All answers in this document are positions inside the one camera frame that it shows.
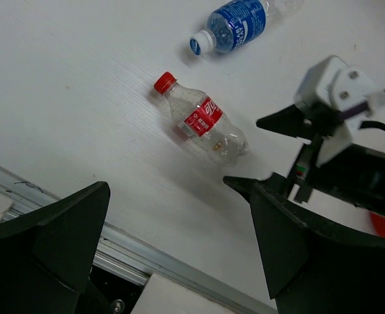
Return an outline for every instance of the bottle cap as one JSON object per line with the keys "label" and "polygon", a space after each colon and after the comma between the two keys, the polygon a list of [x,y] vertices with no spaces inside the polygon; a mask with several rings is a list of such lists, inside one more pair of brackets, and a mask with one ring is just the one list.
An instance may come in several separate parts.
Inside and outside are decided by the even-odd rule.
{"label": "bottle cap", "polygon": [[190,47],[197,56],[207,54],[214,49],[213,38],[203,29],[190,38]]}
{"label": "bottle cap", "polygon": [[165,72],[155,83],[155,90],[163,95],[177,81],[177,79],[169,72]]}

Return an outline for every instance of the clear plastic bottle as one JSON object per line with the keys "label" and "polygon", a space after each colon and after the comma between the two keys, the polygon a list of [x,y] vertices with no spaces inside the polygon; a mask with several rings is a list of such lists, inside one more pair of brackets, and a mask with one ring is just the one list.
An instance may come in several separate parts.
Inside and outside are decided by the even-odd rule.
{"label": "clear plastic bottle", "polygon": [[197,55],[230,52],[299,10],[304,0],[234,0],[210,14],[206,28],[190,38]]}
{"label": "clear plastic bottle", "polygon": [[172,120],[213,162],[234,166],[248,153],[245,135],[206,93],[179,85],[169,72],[157,80],[155,90],[168,100]]}

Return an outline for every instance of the barcode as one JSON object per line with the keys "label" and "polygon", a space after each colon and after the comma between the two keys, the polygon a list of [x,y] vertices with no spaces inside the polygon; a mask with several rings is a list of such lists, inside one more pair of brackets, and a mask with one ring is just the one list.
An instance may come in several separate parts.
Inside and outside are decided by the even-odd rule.
{"label": "barcode", "polygon": [[184,132],[190,139],[195,139],[197,137],[197,134],[194,132],[193,129],[191,129],[188,125],[186,125],[184,122],[178,124],[178,127],[181,129],[182,132]]}

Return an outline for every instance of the white tabletop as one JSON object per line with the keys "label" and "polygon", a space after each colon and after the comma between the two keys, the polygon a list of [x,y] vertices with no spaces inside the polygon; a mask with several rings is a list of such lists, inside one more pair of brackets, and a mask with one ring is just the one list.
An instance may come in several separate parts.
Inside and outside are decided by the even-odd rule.
{"label": "white tabletop", "polygon": [[[339,55],[385,87],[385,0],[306,0],[235,53],[192,56],[189,37],[224,2],[0,0],[0,166],[60,197],[107,181],[108,222],[269,303],[248,204],[221,179],[287,174],[301,141],[255,121],[290,105],[316,62]],[[165,71],[244,131],[251,153],[237,167],[215,167],[174,131],[152,91]],[[359,142],[385,151],[379,131]],[[322,194],[308,207],[372,230]]]}

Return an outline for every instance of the metal frame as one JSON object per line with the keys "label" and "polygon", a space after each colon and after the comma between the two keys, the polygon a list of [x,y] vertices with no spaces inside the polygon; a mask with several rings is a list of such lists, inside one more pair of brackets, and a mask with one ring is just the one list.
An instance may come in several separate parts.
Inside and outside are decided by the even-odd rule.
{"label": "metal frame", "polygon": [[[0,193],[14,201],[4,220],[59,200],[59,197],[1,167]],[[109,223],[103,227],[94,264],[141,286],[153,273],[159,273],[236,313],[277,313],[268,305],[125,234]]]}

